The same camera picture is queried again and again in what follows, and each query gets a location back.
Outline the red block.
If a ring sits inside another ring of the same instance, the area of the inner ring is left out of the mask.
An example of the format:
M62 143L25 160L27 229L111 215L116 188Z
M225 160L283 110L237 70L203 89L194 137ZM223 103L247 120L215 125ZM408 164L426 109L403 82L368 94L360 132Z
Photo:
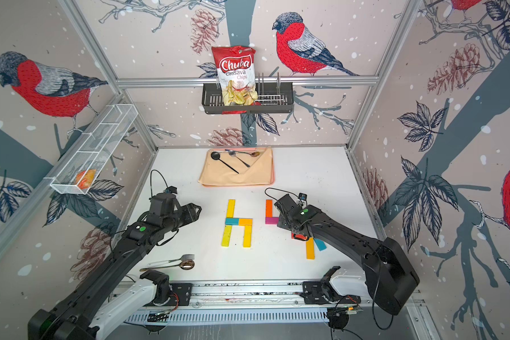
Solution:
M297 239L297 240L300 240L300 241L303 241L303 242L306 242L308 240L308 237L306 237L304 235L295 234L295 233L291 233L291 237L293 239Z

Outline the magenta block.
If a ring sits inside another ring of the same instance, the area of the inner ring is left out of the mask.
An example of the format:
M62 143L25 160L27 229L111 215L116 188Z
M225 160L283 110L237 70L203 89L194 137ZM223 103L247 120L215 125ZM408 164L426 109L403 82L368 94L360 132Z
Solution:
M265 224L266 225L277 225L279 223L279 218L275 217L266 217Z

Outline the orange long block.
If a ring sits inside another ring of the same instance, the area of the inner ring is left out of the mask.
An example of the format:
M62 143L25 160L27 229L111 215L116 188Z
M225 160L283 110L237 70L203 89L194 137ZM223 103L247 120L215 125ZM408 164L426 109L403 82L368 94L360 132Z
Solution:
M315 260L315 245L313 238L310 238L305 242L305 253L306 259Z

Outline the teal long block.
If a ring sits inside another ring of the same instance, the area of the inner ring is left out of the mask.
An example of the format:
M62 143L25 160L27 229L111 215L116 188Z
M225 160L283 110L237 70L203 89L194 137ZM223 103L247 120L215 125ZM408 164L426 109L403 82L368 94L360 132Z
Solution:
M326 245L323 241L321 241L321 240L319 240L319 239L314 239L314 242L315 242L315 246L317 247L317 249L318 249L320 252L322 252L322 251L324 251L325 249L327 249L327 245Z

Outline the small orange yellow block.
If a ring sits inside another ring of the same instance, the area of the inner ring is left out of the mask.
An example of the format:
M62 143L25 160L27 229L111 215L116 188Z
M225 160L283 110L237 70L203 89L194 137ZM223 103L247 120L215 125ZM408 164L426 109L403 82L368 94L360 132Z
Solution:
M252 226L253 220L251 218L239 218L238 225L239 226Z

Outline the yellow long block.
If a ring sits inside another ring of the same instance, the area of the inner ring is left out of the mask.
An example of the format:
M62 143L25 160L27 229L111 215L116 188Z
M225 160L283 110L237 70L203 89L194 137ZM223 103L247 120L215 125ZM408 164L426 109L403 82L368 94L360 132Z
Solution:
M252 226L245 225L244 237L243 237L243 248L250 248L252 246Z

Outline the teal short block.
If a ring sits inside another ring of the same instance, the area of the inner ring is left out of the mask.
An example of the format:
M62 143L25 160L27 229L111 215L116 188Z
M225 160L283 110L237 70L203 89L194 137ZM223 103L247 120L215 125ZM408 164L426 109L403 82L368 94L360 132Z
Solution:
M239 226L239 218L226 218L225 225L231 225L231 226L238 225Z

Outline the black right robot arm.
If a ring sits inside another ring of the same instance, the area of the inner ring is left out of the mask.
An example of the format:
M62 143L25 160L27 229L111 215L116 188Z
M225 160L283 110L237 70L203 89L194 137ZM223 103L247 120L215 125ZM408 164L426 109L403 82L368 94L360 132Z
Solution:
M364 270L365 285L375 304L390 315L399 314L420 280L394 239L362 235L313 205L296 203L288 194L274 205L280 212L280 228L319 239L348 256Z

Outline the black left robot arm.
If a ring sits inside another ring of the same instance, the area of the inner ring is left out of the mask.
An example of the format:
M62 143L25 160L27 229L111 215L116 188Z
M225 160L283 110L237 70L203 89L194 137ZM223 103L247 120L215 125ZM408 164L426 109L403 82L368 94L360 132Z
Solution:
M38 310L28 322L29 339L95 339L104 335L93 323L97 312L128 272L164 236L196 222L202 208L194 203L181 206L175 194L160 193L150 198L150 209L121 235L103 263L51 311Z

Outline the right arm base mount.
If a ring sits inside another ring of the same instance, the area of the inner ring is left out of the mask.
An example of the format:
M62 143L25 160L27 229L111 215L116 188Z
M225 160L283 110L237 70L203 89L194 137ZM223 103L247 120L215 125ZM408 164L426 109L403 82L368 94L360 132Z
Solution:
M331 285L331 278L334 277L340 266L333 266L319 281L303 281L300 297L303 298L306 305L325 305L342 303L359 305L361 297L355 295L341 295L338 290Z

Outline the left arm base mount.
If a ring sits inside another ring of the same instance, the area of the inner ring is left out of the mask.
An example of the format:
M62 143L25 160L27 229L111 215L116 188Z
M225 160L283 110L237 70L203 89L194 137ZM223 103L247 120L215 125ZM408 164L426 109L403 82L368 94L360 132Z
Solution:
M188 306L194 285L187 282L171 281L170 276L157 270L144 272L140 279L149 281L154 293L144 307L181 307Z

